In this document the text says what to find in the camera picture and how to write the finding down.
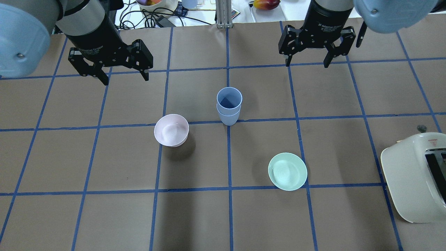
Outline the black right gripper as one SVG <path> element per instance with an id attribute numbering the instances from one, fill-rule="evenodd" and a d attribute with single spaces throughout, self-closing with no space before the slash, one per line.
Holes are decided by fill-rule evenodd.
<path id="1" fill-rule="evenodd" d="M 285 65 L 292 57 L 306 48 L 326 48 L 323 65 L 328 68 L 338 56 L 350 52 L 356 38 L 352 26 L 345 26 L 354 4 L 352 0 L 311 0 L 302 27 L 286 25 L 278 43 Z"/>

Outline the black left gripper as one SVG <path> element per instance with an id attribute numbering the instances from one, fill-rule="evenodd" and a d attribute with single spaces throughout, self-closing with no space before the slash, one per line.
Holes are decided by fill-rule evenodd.
<path id="1" fill-rule="evenodd" d="M 68 61 L 80 76 L 92 76 L 108 86 L 103 67 L 124 66 L 138 70 L 145 81 L 154 57 L 146 44 L 137 39 L 126 44 L 107 14 L 65 16 L 65 35 L 72 42 Z"/>

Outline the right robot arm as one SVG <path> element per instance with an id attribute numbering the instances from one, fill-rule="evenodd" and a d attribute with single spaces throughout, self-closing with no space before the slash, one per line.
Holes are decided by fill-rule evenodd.
<path id="1" fill-rule="evenodd" d="M 382 34 L 413 26 L 430 13 L 445 11 L 444 0 L 311 0 L 302 27 L 283 28 L 278 51 L 290 66 L 308 48 L 325 48 L 325 68 L 360 47 L 368 29 Z"/>

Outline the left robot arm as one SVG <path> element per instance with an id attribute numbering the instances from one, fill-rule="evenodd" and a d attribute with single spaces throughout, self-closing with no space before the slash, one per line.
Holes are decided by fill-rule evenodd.
<path id="1" fill-rule="evenodd" d="M 109 78 L 102 69 L 123 66 L 139 71 L 148 81 L 153 55 L 140 39 L 124 43 L 109 18 L 111 11 L 123 6 L 122 0 L 2 0 L 1 76 L 33 73 L 58 28 L 73 44 L 68 61 L 80 76 L 98 78 L 107 86 Z"/>

